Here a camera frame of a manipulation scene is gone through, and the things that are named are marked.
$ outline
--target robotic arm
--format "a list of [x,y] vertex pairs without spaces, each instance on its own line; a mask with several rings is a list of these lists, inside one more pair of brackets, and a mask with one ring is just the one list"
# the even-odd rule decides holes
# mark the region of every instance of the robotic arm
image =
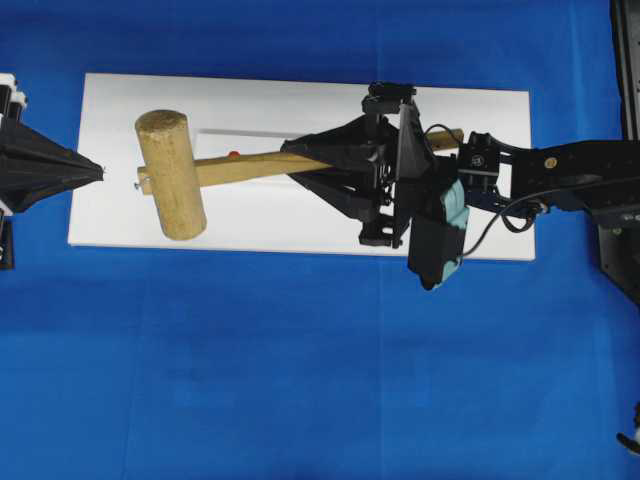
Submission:
[[[640,280],[640,142],[587,141],[523,149],[473,132],[458,154],[436,155],[420,124],[410,85],[374,83],[362,101],[364,115],[342,127],[287,141],[282,151],[332,165],[292,174],[344,215],[362,222],[364,245],[398,248],[411,224],[408,266],[425,289],[442,284],[501,219],[524,232],[536,217],[561,210],[586,211],[637,245],[625,266]],[[400,115],[395,128],[387,118]],[[500,194],[500,164],[512,167],[511,197]],[[393,205],[393,214],[382,212]],[[463,252],[469,206],[495,213],[484,233]],[[515,226],[509,217],[524,220]]]

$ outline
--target wooden mallet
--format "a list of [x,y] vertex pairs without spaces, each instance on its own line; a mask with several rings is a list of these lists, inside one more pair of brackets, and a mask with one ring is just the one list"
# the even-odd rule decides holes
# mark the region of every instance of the wooden mallet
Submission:
[[[172,240],[195,238],[207,227],[200,187],[331,166],[283,152],[194,161],[187,117],[170,110],[145,113],[135,128],[146,165],[138,168],[138,185],[153,195],[162,231]],[[462,141],[462,130],[453,133]],[[434,150],[458,146],[447,132],[430,133],[428,139]]]

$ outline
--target screw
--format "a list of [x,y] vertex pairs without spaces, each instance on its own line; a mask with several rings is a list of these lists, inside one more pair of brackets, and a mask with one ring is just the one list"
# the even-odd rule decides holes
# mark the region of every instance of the screw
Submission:
[[558,159],[556,157],[549,157],[544,161],[544,168],[551,170],[558,166]]
[[482,155],[474,155],[471,157],[471,165],[474,167],[481,167],[484,165],[484,157]]

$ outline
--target white board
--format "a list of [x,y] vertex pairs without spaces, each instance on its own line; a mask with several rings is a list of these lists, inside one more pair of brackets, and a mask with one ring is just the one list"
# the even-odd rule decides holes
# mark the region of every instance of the white board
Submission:
[[[149,110],[185,113],[194,155],[206,158],[278,150],[284,139],[343,125],[361,115],[366,93],[366,85],[87,74],[78,150],[106,172],[104,182],[74,192],[69,243],[406,255],[407,234],[398,250],[359,245],[359,222],[286,176],[204,188],[208,228],[185,242],[163,236],[153,199],[134,189],[136,168],[143,165],[134,123]],[[516,146],[531,144],[527,92],[418,88],[416,103],[425,128],[444,123],[466,134],[490,132]],[[501,172],[499,186],[508,195],[508,171]],[[490,218],[472,212],[467,246]],[[474,257],[531,260],[533,229],[514,235],[497,222]]]

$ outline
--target blue background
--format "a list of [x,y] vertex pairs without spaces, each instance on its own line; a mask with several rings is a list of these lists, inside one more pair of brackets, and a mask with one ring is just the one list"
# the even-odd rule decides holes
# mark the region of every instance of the blue background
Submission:
[[[25,123],[71,147],[85,72],[528,90],[535,146],[620,137],[604,0],[2,15]],[[640,474],[614,438],[640,400],[638,313],[582,214],[540,219],[535,262],[469,261],[426,293],[398,259],[71,248],[69,207],[16,217],[0,275],[2,479]]]

